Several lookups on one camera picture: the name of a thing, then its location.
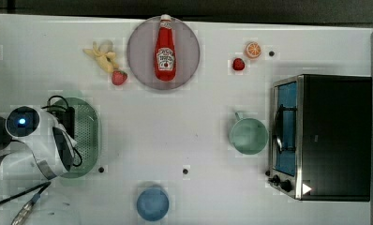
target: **orange slice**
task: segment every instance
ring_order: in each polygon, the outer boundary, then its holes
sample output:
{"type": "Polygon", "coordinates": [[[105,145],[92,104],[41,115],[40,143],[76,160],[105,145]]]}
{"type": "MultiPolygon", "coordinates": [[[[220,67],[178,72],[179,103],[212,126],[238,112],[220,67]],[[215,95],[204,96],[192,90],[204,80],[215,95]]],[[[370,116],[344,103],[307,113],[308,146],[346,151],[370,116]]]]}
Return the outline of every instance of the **orange slice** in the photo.
{"type": "Polygon", "coordinates": [[[246,55],[249,58],[257,58],[261,54],[261,47],[257,42],[251,42],[246,46],[246,55]]]}

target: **white tabletop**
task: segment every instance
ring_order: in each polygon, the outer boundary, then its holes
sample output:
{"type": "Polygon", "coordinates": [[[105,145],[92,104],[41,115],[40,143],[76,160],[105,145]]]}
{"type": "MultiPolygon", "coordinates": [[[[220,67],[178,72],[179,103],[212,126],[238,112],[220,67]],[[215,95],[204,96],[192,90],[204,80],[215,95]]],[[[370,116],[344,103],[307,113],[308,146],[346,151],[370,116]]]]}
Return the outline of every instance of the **white tabletop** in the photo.
{"type": "MultiPolygon", "coordinates": [[[[155,183],[171,201],[161,224],[369,224],[369,202],[298,202],[269,187],[268,147],[243,156],[227,135],[235,111],[268,127],[273,82],[303,73],[370,76],[372,29],[187,22],[201,45],[200,65],[185,86],[163,92],[127,67],[127,41],[141,22],[0,15],[0,114],[61,94],[92,104],[102,125],[96,167],[53,180],[45,201],[52,193],[67,198],[83,225],[144,224],[136,199],[155,183]],[[129,74],[120,87],[82,52],[104,39],[129,74]],[[231,59],[244,57],[249,41],[263,53],[235,74],[231,59]]],[[[5,221],[18,210],[3,212],[5,221]]]]}

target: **strawberry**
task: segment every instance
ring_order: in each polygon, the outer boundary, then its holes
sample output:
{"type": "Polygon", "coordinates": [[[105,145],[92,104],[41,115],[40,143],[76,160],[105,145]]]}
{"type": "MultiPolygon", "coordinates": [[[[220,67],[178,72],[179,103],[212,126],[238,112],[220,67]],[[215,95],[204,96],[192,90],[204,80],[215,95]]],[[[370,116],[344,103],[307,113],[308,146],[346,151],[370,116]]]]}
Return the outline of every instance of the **strawberry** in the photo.
{"type": "Polygon", "coordinates": [[[112,74],[112,83],[122,85],[127,80],[127,74],[122,70],[115,70],[112,74]]]}
{"type": "Polygon", "coordinates": [[[236,71],[243,70],[245,68],[245,62],[243,62],[243,59],[241,58],[235,58],[235,60],[233,60],[232,67],[236,71]]]}

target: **blue light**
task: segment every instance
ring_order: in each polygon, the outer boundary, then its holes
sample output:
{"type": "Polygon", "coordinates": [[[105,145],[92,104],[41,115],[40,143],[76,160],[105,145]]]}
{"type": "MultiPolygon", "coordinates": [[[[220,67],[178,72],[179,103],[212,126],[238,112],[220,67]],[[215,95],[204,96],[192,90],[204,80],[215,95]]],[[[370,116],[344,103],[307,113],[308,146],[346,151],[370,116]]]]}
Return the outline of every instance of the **blue light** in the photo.
{"type": "Polygon", "coordinates": [[[24,125],[26,123],[26,120],[24,118],[21,118],[18,120],[18,123],[24,125]]]}

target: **green colander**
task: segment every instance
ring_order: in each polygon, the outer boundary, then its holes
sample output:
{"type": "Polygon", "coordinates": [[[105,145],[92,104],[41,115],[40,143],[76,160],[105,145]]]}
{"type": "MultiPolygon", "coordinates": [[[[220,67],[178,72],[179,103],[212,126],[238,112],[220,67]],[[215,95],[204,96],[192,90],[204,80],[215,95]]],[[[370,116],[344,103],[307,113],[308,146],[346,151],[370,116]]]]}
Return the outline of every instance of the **green colander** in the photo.
{"type": "MultiPolygon", "coordinates": [[[[100,148],[99,122],[96,111],[87,102],[76,97],[66,97],[66,100],[69,106],[75,109],[75,148],[82,155],[82,165],[72,167],[62,177],[78,178],[89,173],[97,163],[100,148]]],[[[54,105],[67,106],[62,99],[54,105]]],[[[74,163],[80,163],[76,154],[74,163]]]]}

